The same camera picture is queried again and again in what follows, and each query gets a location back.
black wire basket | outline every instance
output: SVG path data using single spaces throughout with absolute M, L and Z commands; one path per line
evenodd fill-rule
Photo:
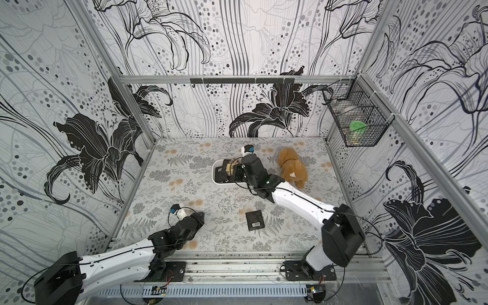
M 346 146 L 375 146 L 389 124 L 370 96 L 355 81 L 330 87 L 322 93 Z

black card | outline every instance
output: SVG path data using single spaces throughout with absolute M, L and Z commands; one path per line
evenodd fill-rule
M 264 220 L 261 210 L 247 212 L 245 214 L 245 217 L 247 219 L 247 228 L 249 229 L 249 231 L 264 228 Z

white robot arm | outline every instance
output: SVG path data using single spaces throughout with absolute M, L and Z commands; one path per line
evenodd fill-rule
M 192 240 L 204 224 L 203 212 L 187 216 L 179 206 L 172 211 L 179 218 L 174 226 L 138 243 L 102 254 L 78 257 L 74 251 L 61 256 L 34 282 L 36 304 L 74 305 L 129 281 L 165 281 L 164 258 Z
M 364 241 L 364 233 L 352 210 L 334 207 L 295 189 L 277 175 L 268 174 L 252 145 L 243 148 L 241 163 L 248 185 L 257 194 L 294 211 L 322 232 L 322 247 L 312 247 L 301 260 L 308 279 L 326 266 L 345 267 Z M 60 257 L 35 281 L 36 304 L 74 305 L 100 290 L 128 281 L 163 281 L 164 258 L 193 239 L 204 224 L 204 213 L 187 216 L 172 207 L 180 219 L 176 225 L 150 235 L 133 245 L 110 252 L 78 257 L 76 251 Z
M 314 273 L 333 263 L 347 266 L 365 239 L 357 218 L 347 205 L 325 204 L 295 189 L 282 177 L 268 174 L 254 153 L 245 154 L 241 163 L 247 184 L 261 198 L 289 208 L 321 230 L 322 247 L 312 247 L 301 261 L 307 278 L 313 278 Z

brown plush toy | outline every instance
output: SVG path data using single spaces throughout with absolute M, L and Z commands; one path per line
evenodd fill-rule
M 298 159 L 298 154 L 293 148 L 285 148 L 280 152 L 278 165 L 281 167 L 281 176 L 286 181 L 294 181 L 297 188 L 305 187 L 305 182 L 308 181 L 306 167 Z

table surface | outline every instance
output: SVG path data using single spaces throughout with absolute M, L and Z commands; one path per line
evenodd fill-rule
M 308 170 L 302 191 L 324 203 L 345 203 L 322 138 L 161 139 L 110 247 L 130 245 L 168 228 L 167 215 L 176 203 L 205 213 L 205 225 L 183 252 L 292 252 L 320 244 L 319 230 L 293 211 L 237 186 L 222 188 L 212 182 L 213 163 L 241 156 L 246 144 L 253 144 L 263 166 L 278 175 L 279 152 L 293 147 Z M 265 228 L 248 231 L 245 214 L 256 210 L 262 211 Z M 171 215 L 170 223 L 176 221 Z

